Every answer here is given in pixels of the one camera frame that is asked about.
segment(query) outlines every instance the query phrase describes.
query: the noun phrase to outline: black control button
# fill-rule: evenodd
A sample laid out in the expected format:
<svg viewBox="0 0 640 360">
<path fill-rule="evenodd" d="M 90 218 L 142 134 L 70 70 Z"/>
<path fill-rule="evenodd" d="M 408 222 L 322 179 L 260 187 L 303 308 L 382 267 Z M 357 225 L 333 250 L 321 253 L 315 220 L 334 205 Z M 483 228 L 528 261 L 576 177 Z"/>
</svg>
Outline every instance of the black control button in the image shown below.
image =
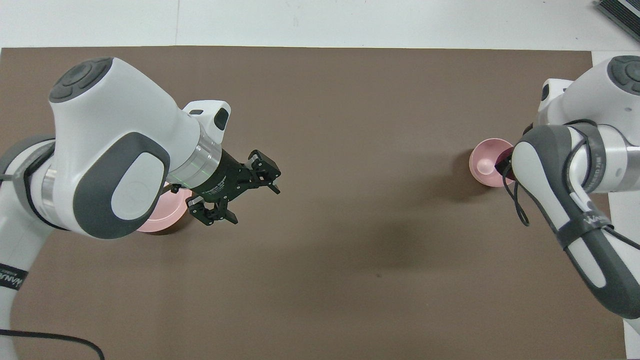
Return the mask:
<svg viewBox="0 0 640 360">
<path fill-rule="evenodd" d="M 623 56 L 616 56 L 615 59 L 616 61 L 620 61 L 621 63 L 628 63 L 634 60 L 638 60 L 638 57 L 634 55 L 623 55 Z"/>
<path fill-rule="evenodd" d="M 70 86 L 56 86 L 51 89 L 49 93 L 49 98 L 51 99 L 64 99 L 67 96 L 71 95 L 73 92 L 73 88 Z"/>
<path fill-rule="evenodd" d="M 91 71 L 91 63 L 84 62 L 72 67 L 60 79 L 63 86 L 70 86 L 82 80 Z"/>
<path fill-rule="evenodd" d="M 625 71 L 625 66 L 624 64 L 616 61 L 612 66 L 611 66 L 611 74 L 613 75 L 613 79 L 615 83 L 619 84 L 619 85 L 626 85 L 629 84 L 629 81 L 631 81 L 631 79 L 627 76 L 627 72 Z"/>
<path fill-rule="evenodd" d="M 93 67 L 93 71 L 91 71 L 82 81 L 78 83 L 78 87 L 84 89 L 87 86 L 94 84 L 94 81 L 97 78 L 101 78 L 102 76 L 104 76 L 103 72 L 106 67 L 107 65 L 105 63 L 96 64 L 96 66 Z"/>
<path fill-rule="evenodd" d="M 625 68 L 625 72 L 627 73 L 627 76 L 632 78 L 634 81 L 640 81 L 640 61 L 629 63 Z"/>
<path fill-rule="evenodd" d="M 113 58 L 94 58 L 69 69 L 51 89 L 49 101 L 65 102 L 76 98 L 97 84 L 113 64 Z"/>
</svg>

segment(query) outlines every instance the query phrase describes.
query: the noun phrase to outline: pink bowl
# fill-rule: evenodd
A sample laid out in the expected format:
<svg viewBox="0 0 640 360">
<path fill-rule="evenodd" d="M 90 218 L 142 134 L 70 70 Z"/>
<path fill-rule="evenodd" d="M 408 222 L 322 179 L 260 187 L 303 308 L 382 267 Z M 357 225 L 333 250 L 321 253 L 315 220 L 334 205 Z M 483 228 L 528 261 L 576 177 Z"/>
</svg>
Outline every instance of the pink bowl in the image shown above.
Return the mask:
<svg viewBox="0 0 640 360">
<path fill-rule="evenodd" d="M 191 196 L 191 190 L 180 189 L 178 193 L 166 192 L 160 195 L 154 212 L 142 224 L 138 231 L 155 233 L 175 224 L 187 211 L 185 200 Z"/>
<path fill-rule="evenodd" d="M 495 169 L 498 156 L 512 145 L 503 139 L 491 138 L 479 143 L 469 156 L 469 170 L 481 184 L 499 188 L 502 186 L 502 175 Z M 507 185 L 513 180 L 507 179 Z"/>
</svg>

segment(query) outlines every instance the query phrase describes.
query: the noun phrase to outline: brown table surface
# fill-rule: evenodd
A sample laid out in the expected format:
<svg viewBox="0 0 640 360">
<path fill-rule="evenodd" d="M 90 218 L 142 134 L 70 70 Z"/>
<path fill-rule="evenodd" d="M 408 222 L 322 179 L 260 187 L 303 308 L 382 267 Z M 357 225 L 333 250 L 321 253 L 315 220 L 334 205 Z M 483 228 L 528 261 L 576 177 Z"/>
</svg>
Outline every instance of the brown table surface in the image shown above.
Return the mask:
<svg viewBox="0 0 640 360">
<path fill-rule="evenodd" d="M 3 49 L 0 151 L 52 133 L 49 89 L 95 56 L 124 59 L 180 107 L 229 102 L 224 147 L 273 158 L 282 194 L 242 195 L 237 225 L 115 241 L 55 231 L 16 298 L 15 329 L 84 337 L 108 359 L 625 356 L 621 320 L 532 201 L 527 228 L 503 189 L 468 171 L 478 142 L 517 141 L 544 80 L 575 79 L 589 53 Z M 93 356 L 16 344 L 24 359 Z"/>
</svg>

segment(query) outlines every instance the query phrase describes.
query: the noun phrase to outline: black strap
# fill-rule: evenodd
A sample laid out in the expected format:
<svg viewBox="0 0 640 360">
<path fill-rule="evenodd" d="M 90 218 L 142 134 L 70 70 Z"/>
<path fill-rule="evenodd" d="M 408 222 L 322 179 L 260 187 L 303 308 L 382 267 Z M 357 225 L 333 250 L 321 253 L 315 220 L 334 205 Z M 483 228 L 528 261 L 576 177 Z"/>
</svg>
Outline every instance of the black strap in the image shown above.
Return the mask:
<svg viewBox="0 0 640 360">
<path fill-rule="evenodd" d="M 576 120 L 568 122 L 565 125 L 574 128 L 586 140 L 587 147 L 589 148 L 587 152 L 589 157 L 589 174 L 585 177 L 582 188 L 586 193 L 591 193 L 593 190 L 596 190 L 600 182 L 602 182 L 607 164 L 602 135 L 600 135 L 598 125 L 591 120 Z"/>
<path fill-rule="evenodd" d="M 0 263 L 0 286 L 20 290 L 29 272 Z"/>
<path fill-rule="evenodd" d="M 607 215 L 599 210 L 590 210 L 569 220 L 569 222 L 560 227 L 556 233 L 556 238 L 564 250 L 582 235 L 605 226 L 612 227 Z"/>
<path fill-rule="evenodd" d="M 2 156 L 0 156 L 0 174 L 6 172 L 6 170 L 9 168 L 9 164 L 11 164 L 11 162 L 15 160 L 22 151 L 25 151 L 26 149 L 34 146 L 37 143 L 53 139 L 55 139 L 55 137 L 52 135 L 36 135 L 13 144 Z M 0 185 L 2 185 L 3 181 L 8 180 L 10 179 L 3 179 L 0 177 Z"/>
</svg>

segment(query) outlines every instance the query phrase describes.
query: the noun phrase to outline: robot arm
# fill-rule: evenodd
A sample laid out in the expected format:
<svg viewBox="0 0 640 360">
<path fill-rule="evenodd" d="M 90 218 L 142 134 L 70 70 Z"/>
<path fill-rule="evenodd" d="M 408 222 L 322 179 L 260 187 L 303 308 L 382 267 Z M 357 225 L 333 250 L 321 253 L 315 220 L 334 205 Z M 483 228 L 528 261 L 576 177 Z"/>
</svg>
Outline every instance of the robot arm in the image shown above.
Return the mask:
<svg viewBox="0 0 640 360">
<path fill-rule="evenodd" d="M 280 192 L 280 170 L 263 153 L 239 163 L 222 149 L 226 102 L 194 101 L 180 110 L 118 58 L 71 68 L 49 102 L 56 138 L 26 140 L 0 158 L 0 329 L 9 329 L 13 298 L 53 229 L 120 238 L 149 218 L 164 191 L 181 187 L 196 194 L 189 213 L 205 225 L 237 223 L 229 201 L 260 186 Z M 165 181 L 172 185 L 163 188 Z M 16 359 L 6 336 L 0 358 Z"/>
<path fill-rule="evenodd" d="M 547 81 L 539 124 L 513 148 L 511 167 L 592 294 L 640 333 L 640 244 L 588 195 L 640 190 L 638 69 L 640 58 L 622 56 L 573 83 Z"/>
</svg>

